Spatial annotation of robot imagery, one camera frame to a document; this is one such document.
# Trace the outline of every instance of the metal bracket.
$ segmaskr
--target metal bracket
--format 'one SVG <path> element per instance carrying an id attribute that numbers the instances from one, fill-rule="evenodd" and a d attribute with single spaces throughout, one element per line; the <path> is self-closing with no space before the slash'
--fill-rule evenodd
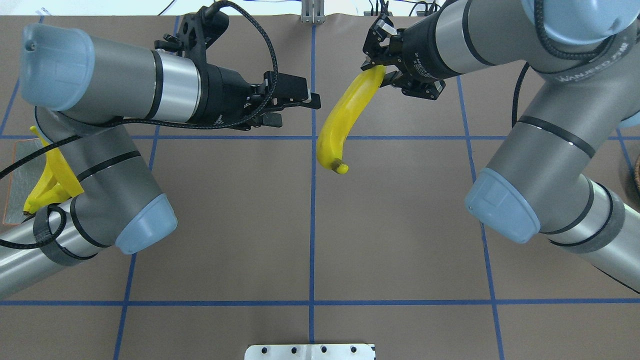
<path id="1" fill-rule="evenodd" d="M 302 0 L 302 22 L 324 23 L 324 0 Z"/>
<path id="2" fill-rule="evenodd" d="M 244 360 L 375 360 L 373 344 L 253 345 Z"/>

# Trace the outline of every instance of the blue tape line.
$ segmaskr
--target blue tape line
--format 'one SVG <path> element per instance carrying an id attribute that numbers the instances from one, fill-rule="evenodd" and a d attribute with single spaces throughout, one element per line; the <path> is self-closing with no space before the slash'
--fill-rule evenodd
<path id="1" fill-rule="evenodd" d="M 156 125 L 156 132 L 154 133 L 154 143 L 151 145 L 151 155 L 149 156 L 149 170 L 153 170 L 154 161 L 156 159 L 156 149 L 158 146 L 158 136 L 160 135 L 160 126 Z"/>
<path id="2" fill-rule="evenodd" d="M 317 300 L 317 306 L 491 305 L 491 300 Z"/>
<path id="3" fill-rule="evenodd" d="M 243 301 L 129 301 L 129 306 L 213 306 L 213 307 L 243 307 L 243 306 L 308 306 L 306 300 L 243 300 Z"/>
<path id="4" fill-rule="evenodd" d="M 129 274 L 127 276 L 127 287 L 124 291 L 124 300 L 122 302 L 122 312 L 120 313 L 120 325 L 118 326 L 118 337 L 116 338 L 116 346 L 113 351 L 113 360 L 117 360 L 120 357 L 120 345 L 122 344 L 122 335 L 124 334 L 124 325 L 127 319 L 127 308 L 129 307 L 129 295 L 131 294 L 131 282 L 133 281 L 133 270 L 136 267 L 136 256 L 131 256 L 131 262 L 129 263 Z"/>
<path id="5" fill-rule="evenodd" d="M 35 135 L 3 135 L 1 139 L 14 139 L 14 140 L 30 140 L 35 139 Z"/>
<path id="6" fill-rule="evenodd" d="M 0 124 L 0 135 L 4 132 L 4 127 L 6 126 L 6 121 L 9 119 L 9 114 L 11 113 L 11 107 L 13 106 L 13 101 L 15 100 L 15 95 L 18 93 L 18 88 L 20 87 L 20 79 L 15 81 L 15 85 L 13 86 L 13 92 L 11 93 L 11 97 L 9 98 L 9 103 L 6 106 L 4 111 L 4 117 L 2 118 L 2 123 Z"/>
<path id="7" fill-rule="evenodd" d="M 462 300 L 314 300 L 314 306 L 477 306 L 492 305 L 554 305 L 554 304 L 640 304 L 637 298 L 593 299 L 462 299 Z M 0 306 L 122 306 L 124 301 L 93 300 L 0 300 Z M 195 306 L 309 306 L 307 300 L 130 300 L 127 307 Z"/>
<path id="8" fill-rule="evenodd" d="M 620 141 L 620 147 L 622 148 L 622 153 L 624 154 L 625 160 L 627 161 L 627 165 L 629 166 L 629 172 L 631 173 L 631 178 L 633 178 L 634 163 L 631 162 L 631 157 L 629 156 L 629 153 L 627 151 L 627 146 L 625 145 L 624 139 L 622 139 L 622 132 L 620 132 L 620 129 L 616 128 L 616 133 L 618 134 L 617 140 Z"/>
<path id="9" fill-rule="evenodd" d="M 502 299 L 495 302 L 498 305 L 640 304 L 640 297 L 620 299 Z"/>
<path id="10" fill-rule="evenodd" d="M 311 27 L 311 91 L 316 90 L 316 26 Z M 309 234 L 309 343 L 316 342 L 316 110 L 311 110 L 311 211 Z"/>
<path id="11" fill-rule="evenodd" d="M 476 181 L 476 164 L 473 158 L 473 148 L 471 146 L 471 137 L 469 133 L 469 125 L 467 121 L 467 108 L 465 106 L 465 96 L 462 90 L 462 80 L 460 77 L 456 77 L 458 83 L 458 95 L 460 97 L 460 110 L 462 112 L 462 123 L 465 127 L 465 136 L 467 137 L 467 154 L 469 157 L 469 167 L 471 168 L 471 179 Z M 502 346 L 502 331 L 500 329 L 500 318 L 498 316 L 498 306 L 495 301 L 495 289 L 493 287 L 493 274 L 491 271 L 491 260 L 489 258 L 489 246 L 486 242 L 486 232 L 484 231 L 484 225 L 480 223 L 480 229 L 482 232 L 482 243 L 484 252 L 484 267 L 486 268 L 486 278 L 489 285 L 489 295 L 491 297 L 491 308 L 493 312 L 493 327 L 495 329 L 495 339 L 498 345 L 498 355 L 500 360 L 504 360 L 504 347 Z"/>
<path id="12" fill-rule="evenodd" d="M 175 17 L 175 22 L 173 24 L 173 34 L 175 35 L 178 31 L 180 17 Z M 158 139 L 160 137 L 160 126 L 156 126 L 156 130 L 154 131 L 154 135 L 152 137 L 153 144 L 151 145 L 151 154 L 149 156 L 149 170 L 152 171 L 154 168 L 154 162 L 156 160 L 156 149 L 158 144 Z M 120 345 L 122 344 L 122 336 L 124 334 L 124 326 L 127 320 L 127 308 L 129 307 L 129 297 L 131 296 L 131 284 L 133 282 L 133 273 L 136 268 L 136 258 L 137 254 L 133 254 L 131 256 L 131 262 L 129 263 L 129 273 L 127 274 L 127 286 L 124 292 L 124 301 L 122 304 L 122 313 L 120 315 L 120 325 L 118 326 L 118 337 L 116 338 L 116 345 L 113 351 L 113 360 L 118 360 L 120 357 Z"/>
<path id="13" fill-rule="evenodd" d="M 122 301 L 0 300 L 0 306 L 122 306 Z"/>

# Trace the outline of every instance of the toy banana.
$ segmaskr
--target toy banana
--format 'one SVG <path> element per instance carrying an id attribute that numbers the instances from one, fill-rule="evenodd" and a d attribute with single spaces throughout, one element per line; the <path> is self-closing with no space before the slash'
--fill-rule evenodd
<path id="1" fill-rule="evenodd" d="M 43 146 L 48 145 L 35 126 L 29 130 L 39 137 Z M 44 171 L 24 203 L 25 215 L 35 214 L 43 206 L 64 202 L 84 192 L 59 149 L 53 149 L 45 155 L 47 163 Z"/>
<path id="2" fill-rule="evenodd" d="M 324 168 L 338 174 L 349 170 L 349 166 L 342 162 L 344 141 L 384 77 L 385 67 L 382 65 L 361 72 L 333 107 L 316 145 L 316 158 Z"/>

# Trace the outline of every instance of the black strap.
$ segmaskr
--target black strap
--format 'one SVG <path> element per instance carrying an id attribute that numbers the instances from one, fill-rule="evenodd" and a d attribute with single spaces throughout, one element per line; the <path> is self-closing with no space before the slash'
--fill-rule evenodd
<path id="1" fill-rule="evenodd" d="M 611 41 L 608 41 L 607 48 L 593 60 L 559 72 L 540 72 L 538 70 L 536 72 L 543 79 L 557 83 L 576 83 L 589 79 L 608 69 L 631 52 L 636 44 L 635 30 L 632 24 L 627 29 L 613 35 Z"/>
<path id="2" fill-rule="evenodd" d="M 478 51 L 476 50 L 476 47 L 471 41 L 471 36 L 469 35 L 469 8 L 471 7 L 472 1 L 473 0 L 467 1 L 465 5 L 465 10 L 462 14 L 462 35 L 465 38 L 465 43 L 467 44 L 467 48 L 469 49 L 469 52 L 471 53 L 471 55 L 473 55 L 476 58 L 477 61 L 480 61 L 484 65 L 495 66 L 496 64 L 489 62 L 478 53 Z"/>
<path id="3" fill-rule="evenodd" d="M 555 234 L 563 233 L 565 231 L 569 231 L 569 230 L 573 229 L 574 227 L 576 227 L 581 221 L 584 220 L 584 218 L 587 217 L 587 214 L 589 213 L 589 211 L 591 210 L 591 207 L 593 205 L 593 198 L 595 197 L 595 194 L 593 192 L 593 183 L 589 179 L 587 179 L 587 182 L 589 183 L 589 200 L 587 200 L 587 204 L 586 204 L 586 206 L 584 206 L 584 210 L 582 210 L 582 213 L 580 213 L 580 215 L 572 223 L 570 223 L 569 225 L 563 227 L 562 229 L 556 230 L 556 231 L 549 231 L 548 233 L 544 233 L 544 232 L 540 231 L 541 234 L 555 235 Z"/>
<path id="4" fill-rule="evenodd" d="M 619 196 L 610 192 L 606 187 L 601 184 L 598 184 L 598 186 L 602 188 L 609 198 L 609 214 L 607 215 L 604 225 L 595 234 L 578 243 L 565 244 L 549 240 L 552 244 L 560 246 L 564 250 L 574 254 L 587 254 L 588 252 L 598 251 L 607 246 L 620 234 L 625 224 L 625 203 L 622 202 Z"/>
<path id="5" fill-rule="evenodd" d="M 78 174 L 77 179 L 78 181 L 82 181 L 84 179 L 86 179 L 87 177 L 90 177 L 91 175 L 94 175 L 95 173 L 102 171 L 108 167 L 112 167 L 113 165 L 116 165 L 117 163 L 121 163 L 125 160 L 129 160 L 131 158 L 136 158 L 140 155 L 140 151 L 129 151 L 126 152 L 124 154 L 118 155 L 118 156 L 114 156 L 111 159 L 105 160 L 102 163 L 99 163 L 98 165 L 94 165 L 90 168 L 88 168 L 87 170 L 81 172 L 80 174 Z"/>
<path id="6" fill-rule="evenodd" d="M 156 92 L 154 94 L 154 100 L 151 104 L 151 109 L 145 119 L 152 119 L 156 113 L 158 112 L 158 108 L 160 107 L 160 100 L 162 99 L 162 89 L 164 86 L 164 70 L 162 68 L 162 58 L 160 58 L 160 54 L 157 51 L 151 50 L 151 53 L 154 55 L 154 60 L 156 61 Z"/>
<path id="7" fill-rule="evenodd" d="M 77 197 L 74 197 L 73 200 L 71 200 L 71 207 L 69 208 L 69 213 L 71 214 L 71 221 L 73 221 L 74 226 L 76 227 L 76 230 L 78 230 L 78 233 L 80 234 L 80 236 L 82 236 L 86 242 L 90 243 L 91 245 L 95 246 L 95 247 L 109 247 L 110 245 L 105 245 L 103 243 L 99 243 L 96 239 L 92 238 L 85 230 L 84 227 L 82 227 L 82 224 L 80 224 L 80 219 L 78 219 L 78 214 L 76 213 L 76 201 L 78 200 Z"/>
<path id="8" fill-rule="evenodd" d="M 596 154 L 595 149 L 591 145 L 589 145 L 589 143 L 579 138 L 577 135 L 559 127 L 558 125 L 551 124 L 548 121 L 530 116 L 523 116 L 520 118 L 520 120 L 518 120 L 518 122 L 523 122 L 525 124 L 539 127 L 542 130 L 548 131 L 549 133 L 562 138 L 564 141 L 574 144 L 578 149 L 584 151 L 585 154 L 589 156 L 589 158 L 593 158 L 593 156 Z"/>
<path id="9" fill-rule="evenodd" d="M 58 225 L 56 232 L 53 234 L 51 233 L 51 228 L 49 227 L 49 215 L 51 214 L 52 210 L 60 214 L 60 225 Z M 35 229 L 36 220 L 34 220 L 33 236 L 36 239 L 35 243 L 21 244 L 21 243 L 13 243 L 10 241 L 0 239 L 0 246 L 4 246 L 11 249 L 16 249 L 16 250 L 31 250 L 31 249 L 42 248 L 52 243 L 53 241 L 56 240 L 58 236 L 60 236 L 60 234 L 62 233 L 62 230 L 65 229 L 65 224 L 67 222 L 65 211 L 54 204 L 48 205 L 46 208 L 40 209 L 38 212 L 36 212 L 36 215 L 34 215 L 34 217 L 39 218 L 40 221 L 44 219 L 44 221 L 46 221 L 46 224 L 47 224 L 46 230 L 38 229 L 36 233 L 36 229 Z"/>
<path id="10" fill-rule="evenodd" d="M 60 245 L 56 239 L 60 236 L 67 224 L 67 213 L 57 205 L 48 205 L 46 210 L 43 210 L 44 209 L 40 209 L 33 219 L 33 237 L 37 244 L 43 244 L 40 246 L 40 250 L 51 261 L 63 266 L 74 266 L 97 255 L 78 256 L 69 251 L 66 247 Z M 49 215 L 51 214 L 51 210 L 60 214 L 60 224 L 58 225 L 55 233 L 51 233 L 51 227 L 49 224 Z"/>

